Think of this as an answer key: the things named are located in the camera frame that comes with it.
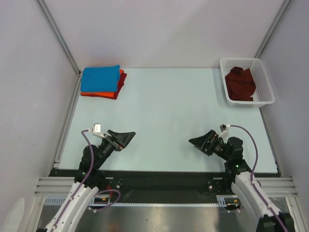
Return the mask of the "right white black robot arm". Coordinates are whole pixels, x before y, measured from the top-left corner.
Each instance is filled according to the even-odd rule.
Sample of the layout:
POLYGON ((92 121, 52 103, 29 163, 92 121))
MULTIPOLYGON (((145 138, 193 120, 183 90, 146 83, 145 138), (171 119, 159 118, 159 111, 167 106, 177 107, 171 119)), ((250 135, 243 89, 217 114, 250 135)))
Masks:
POLYGON ((294 232, 295 224, 289 213, 282 212, 265 194, 243 158, 243 141, 229 137, 224 142, 221 134, 210 130, 205 135, 189 139, 195 148, 210 156, 216 154, 225 160, 223 189, 236 194, 250 216, 255 232, 294 232))

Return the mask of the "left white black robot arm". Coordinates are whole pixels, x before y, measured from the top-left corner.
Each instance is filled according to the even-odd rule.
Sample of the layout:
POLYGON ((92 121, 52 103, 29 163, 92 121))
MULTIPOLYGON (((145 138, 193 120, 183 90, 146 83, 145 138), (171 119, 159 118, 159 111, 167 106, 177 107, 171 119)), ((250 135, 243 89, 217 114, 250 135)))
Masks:
POLYGON ((120 152, 126 148, 136 133, 108 130, 103 134, 100 130, 92 128, 81 131, 81 134, 87 146, 83 150, 73 184, 57 213, 44 228, 38 228, 38 232, 74 232, 86 209, 96 213, 109 208, 121 198, 118 189, 108 187, 108 180, 100 167, 113 152, 120 152), (108 201, 99 209, 88 206, 95 196, 103 193, 109 194, 110 197, 116 195, 117 198, 113 202, 108 201))

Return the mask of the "blue t shirt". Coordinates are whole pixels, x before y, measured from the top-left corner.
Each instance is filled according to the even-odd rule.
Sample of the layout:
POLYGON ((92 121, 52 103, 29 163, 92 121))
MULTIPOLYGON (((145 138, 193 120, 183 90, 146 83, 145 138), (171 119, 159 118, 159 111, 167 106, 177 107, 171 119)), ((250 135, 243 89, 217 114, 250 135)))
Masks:
POLYGON ((86 67, 81 78, 81 92, 116 92, 120 66, 86 67))

